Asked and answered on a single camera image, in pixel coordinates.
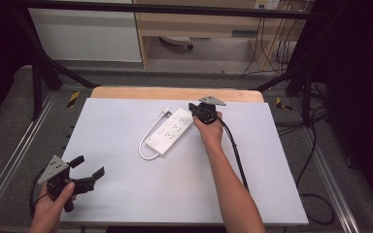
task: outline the power outlet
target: power outlet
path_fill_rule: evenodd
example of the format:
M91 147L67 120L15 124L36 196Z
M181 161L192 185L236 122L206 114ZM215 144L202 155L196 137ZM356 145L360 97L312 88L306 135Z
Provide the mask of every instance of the power outlet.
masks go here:
M266 10L276 10L280 4L280 0L268 0L268 3L265 6Z
M146 144L158 153L164 154L192 125L192 121L191 112L180 108L156 129Z
M255 5L254 5L254 9L263 10L263 9L265 9L267 4L268 4L268 0L256 0Z

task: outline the white power strip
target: white power strip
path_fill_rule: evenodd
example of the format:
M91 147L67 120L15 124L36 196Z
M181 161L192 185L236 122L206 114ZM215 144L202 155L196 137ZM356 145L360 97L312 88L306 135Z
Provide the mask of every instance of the white power strip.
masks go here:
M146 144L164 154L192 124L192 113L179 109L150 136Z

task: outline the aluminum rail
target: aluminum rail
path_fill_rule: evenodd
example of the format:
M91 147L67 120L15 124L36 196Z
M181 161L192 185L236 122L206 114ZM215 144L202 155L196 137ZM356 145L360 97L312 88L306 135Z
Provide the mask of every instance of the aluminum rail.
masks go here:
M20 162L25 156L33 139L35 138L35 135L38 132L39 128L41 127L42 122L47 116L51 108L52 101L55 96L56 96L55 91L50 92L50 94L47 96L44 102L42 112L39 114L38 118L35 121L31 122L25 134L23 135L22 139L20 140L19 144L17 145L17 148L15 149L11 158L9 159L7 165L2 171L0 175L0 199L3 196L6 188L8 187L15 172L17 171L17 167L19 166Z
M302 120L301 107L298 103L298 100L294 100L293 98L289 98L289 100L297 117L299 118L299 120ZM312 132L312 129L304 127L303 130L307 137L308 143L310 144L310 146L312 146L314 141L314 134ZM358 233L359 228L356 224L356 220L353 214L351 213L350 207L348 206L347 201L345 200L344 195L342 194L342 191L338 186L337 181L332 175L332 172L328 164L326 163L325 157L322 154L322 151L318 144L316 144L313 159L315 161L318 171L320 172L322 182L325 185L326 191L328 192L328 196L331 199L334 210L338 215L338 218L341 222L341 225L344 228L344 231L346 233Z
M291 19L327 19L330 14L270 11L257 9L217 8L217 7L192 7L152 4L121 4L121 3L94 3L49 0L19 0L16 5L34 9L96 11L96 12L129 12L129 13L157 13L157 14L182 14L224 17L267 17Z

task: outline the white table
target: white table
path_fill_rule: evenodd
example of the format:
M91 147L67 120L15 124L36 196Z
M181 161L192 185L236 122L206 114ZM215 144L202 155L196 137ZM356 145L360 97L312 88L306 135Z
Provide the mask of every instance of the white table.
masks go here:
M85 162L71 170L72 178L88 177L102 166L106 174L94 191L78 196L75 210L63 214L61 221L222 224L209 161L193 125L164 157L146 161L138 155L138 144L160 111L166 106L173 112L180 107L187 110L189 102L197 104L196 100L87 99L62 159L85 156ZM238 145L264 223L307 224L268 105L225 102L218 110ZM232 146L223 136L223 148L239 177ZM147 146L143 151L153 154Z

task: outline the hand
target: hand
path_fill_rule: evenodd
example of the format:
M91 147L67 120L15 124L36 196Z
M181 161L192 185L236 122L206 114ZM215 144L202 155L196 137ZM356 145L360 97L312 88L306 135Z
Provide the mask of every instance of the hand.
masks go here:
M46 196L36 204L35 216L33 217L29 232L56 232L63 206L72 196L74 188L74 183L68 183L58 198L56 198L55 201L52 201L51 198L46 195L48 193L48 188L47 183L44 183L40 197L43 195Z
M217 112L219 118L222 118L222 113ZM201 140L205 148L207 147L220 147L220 141L222 139L222 124L219 120L216 120L212 124L204 124L199 120L198 117L193 117L193 124L198 128L201 134Z

